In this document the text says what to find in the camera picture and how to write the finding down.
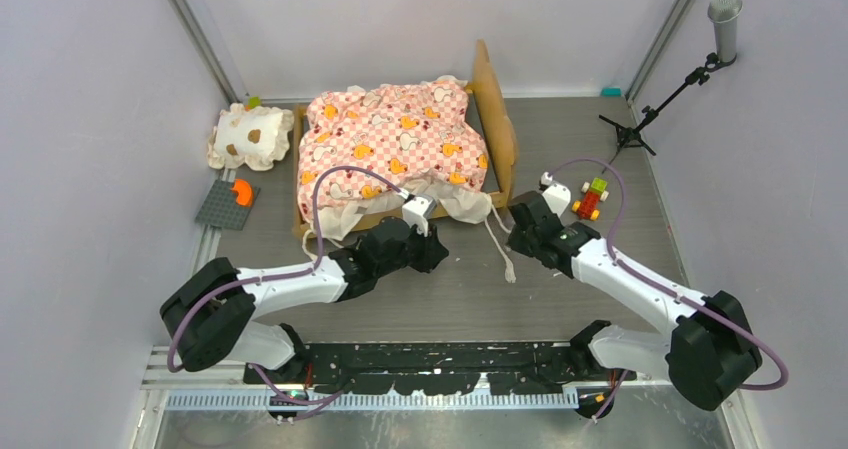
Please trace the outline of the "pink checkered duck mattress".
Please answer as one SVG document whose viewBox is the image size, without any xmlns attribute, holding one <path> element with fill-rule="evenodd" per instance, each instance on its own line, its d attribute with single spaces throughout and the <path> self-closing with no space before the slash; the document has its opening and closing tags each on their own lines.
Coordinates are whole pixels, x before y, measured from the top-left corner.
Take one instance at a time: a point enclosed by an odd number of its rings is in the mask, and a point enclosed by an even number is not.
<svg viewBox="0 0 848 449">
<path fill-rule="evenodd" d="M 466 121 L 466 83 L 453 76 L 324 92 L 306 108 L 298 144 L 297 208 L 308 228 L 345 238 L 367 214 L 400 206 L 395 187 L 435 199 L 479 224 L 493 209 L 490 157 Z"/>
</svg>

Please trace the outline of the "wooden pet bed frame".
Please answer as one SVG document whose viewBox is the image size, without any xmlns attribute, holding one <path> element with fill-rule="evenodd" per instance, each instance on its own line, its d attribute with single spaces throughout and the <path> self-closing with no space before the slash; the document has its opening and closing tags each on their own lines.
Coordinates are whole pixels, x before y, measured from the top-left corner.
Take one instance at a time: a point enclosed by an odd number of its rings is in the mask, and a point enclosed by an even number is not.
<svg viewBox="0 0 848 449">
<path fill-rule="evenodd" d="M 483 137 L 490 157 L 483 189 L 492 198 L 492 210 L 499 209 L 505 206 L 513 191 L 515 165 L 518 159 L 518 143 L 487 47 L 482 40 L 476 43 L 471 78 L 463 81 L 466 83 L 465 89 L 469 94 L 466 121 Z M 294 232 L 298 236 L 310 236 L 313 231 L 313 228 L 308 228 L 302 221 L 297 208 L 298 144 L 304 130 L 308 127 L 304 118 L 308 105 L 297 108 L 297 122 L 293 133 L 292 155 L 295 165 Z M 380 218 L 388 215 L 397 216 L 399 213 L 400 206 L 383 213 L 367 214 L 354 227 L 352 232 L 370 228 Z M 439 204 L 431 215 L 434 218 L 449 217 Z"/>
</svg>

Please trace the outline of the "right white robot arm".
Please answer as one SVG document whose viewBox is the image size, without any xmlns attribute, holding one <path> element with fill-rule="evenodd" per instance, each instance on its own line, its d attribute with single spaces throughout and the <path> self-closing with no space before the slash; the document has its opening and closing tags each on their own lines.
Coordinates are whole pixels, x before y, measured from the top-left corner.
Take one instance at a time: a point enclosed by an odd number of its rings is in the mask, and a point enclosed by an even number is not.
<svg viewBox="0 0 848 449">
<path fill-rule="evenodd" d="M 508 209 L 513 251 L 613 297 L 654 329 L 591 323 L 570 340 L 571 366 L 580 377 L 591 380 L 607 369 L 627 369 L 667 380 L 695 407 L 715 410 L 761 367 L 760 349 L 709 315 L 748 330 L 744 309 L 732 295 L 707 296 L 675 285 L 589 226 L 564 224 L 538 191 L 518 196 Z"/>
</svg>

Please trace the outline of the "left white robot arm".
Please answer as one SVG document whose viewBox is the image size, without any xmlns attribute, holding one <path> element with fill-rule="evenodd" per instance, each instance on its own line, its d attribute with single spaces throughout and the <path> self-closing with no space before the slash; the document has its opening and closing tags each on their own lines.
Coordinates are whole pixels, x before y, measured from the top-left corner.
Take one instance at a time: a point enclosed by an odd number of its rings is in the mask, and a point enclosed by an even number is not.
<svg viewBox="0 0 848 449">
<path fill-rule="evenodd" d="M 236 268 L 226 257 L 207 262 L 160 308 L 171 344 L 170 371 L 199 372 L 232 360 L 298 381 L 307 367 L 300 340 L 283 323 L 261 318 L 284 309 L 339 303 L 372 291 L 396 271 L 433 271 L 449 254 L 436 229 L 425 233 L 388 217 L 347 246 L 313 263 Z"/>
</svg>

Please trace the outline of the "red toy block car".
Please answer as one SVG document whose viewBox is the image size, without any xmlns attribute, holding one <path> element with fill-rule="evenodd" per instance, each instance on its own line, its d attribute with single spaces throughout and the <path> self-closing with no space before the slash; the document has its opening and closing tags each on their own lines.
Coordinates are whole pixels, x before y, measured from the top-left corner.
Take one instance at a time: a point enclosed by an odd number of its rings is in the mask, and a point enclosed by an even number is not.
<svg viewBox="0 0 848 449">
<path fill-rule="evenodd" d="M 579 219 L 596 221 L 599 218 L 598 205 L 606 201 L 609 196 L 607 185 L 606 180 L 598 177 L 582 185 L 582 198 L 572 205 L 572 211 Z"/>
</svg>

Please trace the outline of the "black microphone stand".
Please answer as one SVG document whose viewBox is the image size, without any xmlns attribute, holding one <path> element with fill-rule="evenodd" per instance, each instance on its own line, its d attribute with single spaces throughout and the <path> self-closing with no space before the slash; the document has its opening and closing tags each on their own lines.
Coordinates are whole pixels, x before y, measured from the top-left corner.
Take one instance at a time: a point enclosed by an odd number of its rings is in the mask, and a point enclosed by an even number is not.
<svg viewBox="0 0 848 449">
<path fill-rule="evenodd" d="M 661 114 L 661 112 L 687 88 L 694 85 L 703 86 L 709 81 L 712 73 L 733 65 L 736 62 L 736 59 L 737 56 L 734 56 L 732 59 L 729 60 L 723 60 L 717 53 L 709 53 L 706 56 L 705 62 L 701 66 L 698 66 L 693 69 L 685 77 L 683 83 L 674 92 L 672 92 L 658 107 L 646 105 L 641 110 L 643 119 L 635 127 L 624 126 L 616 121 L 613 121 L 612 119 L 609 119 L 604 115 L 598 115 L 598 118 L 602 122 L 610 125 L 615 131 L 616 151 L 612 158 L 609 160 L 608 165 L 611 166 L 612 163 L 619 156 L 619 154 L 624 149 L 629 148 L 643 148 L 648 152 L 649 155 L 655 156 L 656 151 L 643 138 L 642 133 L 645 128 L 650 125 Z"/>
</svg>

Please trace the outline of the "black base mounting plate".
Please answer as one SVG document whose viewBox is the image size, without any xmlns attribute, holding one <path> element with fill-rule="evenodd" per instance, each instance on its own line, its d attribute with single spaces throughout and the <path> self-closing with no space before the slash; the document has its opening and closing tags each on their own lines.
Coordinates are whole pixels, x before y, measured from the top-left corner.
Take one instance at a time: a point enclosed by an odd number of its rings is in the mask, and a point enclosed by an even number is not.
<svg viewBox="0 0 848 449">
<path fill-rule="evenodd" d="M 266 369 L 275 384 L 309 388 L 319 397 L 356 395 L 466 395 L 485 380 L 492 395 L 558 393 L 575 381 L 609 387 L 610 369 L 565 343 L 315 343 L 282 368 Z"/>
</svg>

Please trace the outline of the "orange curved toy block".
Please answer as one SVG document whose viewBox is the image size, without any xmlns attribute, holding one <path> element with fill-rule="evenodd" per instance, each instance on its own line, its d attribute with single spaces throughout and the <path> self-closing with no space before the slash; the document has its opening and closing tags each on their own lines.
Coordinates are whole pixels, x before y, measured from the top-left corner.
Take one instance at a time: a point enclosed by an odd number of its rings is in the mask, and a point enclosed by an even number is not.
<svg viewBox="0 0 848 449">
<path fill-rule="evenodd" d="M 231 186 L 235 196 L 235 203 L 241 207 L 251 207 L 254 202 L 255 193 L 253 186 L 243 179 L 235 179 Z"/>
</svg>

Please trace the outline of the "teal small block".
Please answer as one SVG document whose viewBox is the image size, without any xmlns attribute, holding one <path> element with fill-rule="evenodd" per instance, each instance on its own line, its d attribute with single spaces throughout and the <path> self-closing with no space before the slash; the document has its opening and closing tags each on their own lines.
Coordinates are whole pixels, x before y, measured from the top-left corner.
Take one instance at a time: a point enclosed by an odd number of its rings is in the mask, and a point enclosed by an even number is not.
<svg viewBox="0 0 848 449">
<path fill-rule="evenodd" d="M 600 91 L 601 97 L 618 98 L 623 95 L 623 91 L 619 87 L 604 87 Z"/>
</svg>

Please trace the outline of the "white ruffled pillow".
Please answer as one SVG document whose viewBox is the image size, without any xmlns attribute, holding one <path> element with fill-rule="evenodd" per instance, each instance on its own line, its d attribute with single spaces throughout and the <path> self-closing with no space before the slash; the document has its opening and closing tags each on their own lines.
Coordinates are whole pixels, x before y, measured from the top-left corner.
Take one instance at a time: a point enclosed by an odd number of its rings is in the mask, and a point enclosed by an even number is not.
<svg viewBox="0 0 848 449">
<path fill-rule="evenodd" d="M 288 153 L 294 122 L 294 113 L 289 109 L 247 109 L 240 103 L 231 104 L 219 112 L 207 140 L 207 163 L 212 169 L 246 165 L 256 172 L 268 171 Z"/>
</svg>

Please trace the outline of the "grey building baseplate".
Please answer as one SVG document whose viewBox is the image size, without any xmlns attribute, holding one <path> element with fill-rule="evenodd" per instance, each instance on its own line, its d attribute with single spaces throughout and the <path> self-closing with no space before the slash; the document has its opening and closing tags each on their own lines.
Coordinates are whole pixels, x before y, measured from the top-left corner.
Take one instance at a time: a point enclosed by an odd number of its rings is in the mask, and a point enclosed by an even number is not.
<svg viewBox="0 0 848 449">
<path fill-rule="evenodd" d="M 197 224 L 236 231 L 244 228 L 261 189 L 250 183 L 255 193 L 253 205 L 241 207 L 235 203 L 232 184 L 233 181 L 214 181 L 194 218 Z"/>
</svg>

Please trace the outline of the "grey microphone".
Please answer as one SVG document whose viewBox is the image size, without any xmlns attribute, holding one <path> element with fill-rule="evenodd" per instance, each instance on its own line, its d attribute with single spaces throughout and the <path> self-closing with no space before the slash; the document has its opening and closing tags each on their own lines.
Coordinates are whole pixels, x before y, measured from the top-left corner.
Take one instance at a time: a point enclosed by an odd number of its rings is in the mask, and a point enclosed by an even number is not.
<svg viewBox="0 0 848 449">
<path fill-rule="evenodd" d="M 711 0 L 707 17 L 713 24 L 715 53 L 721 64 L 737 57 L 737 19 L 743 9 L 742 0 Z"/>
</svg>

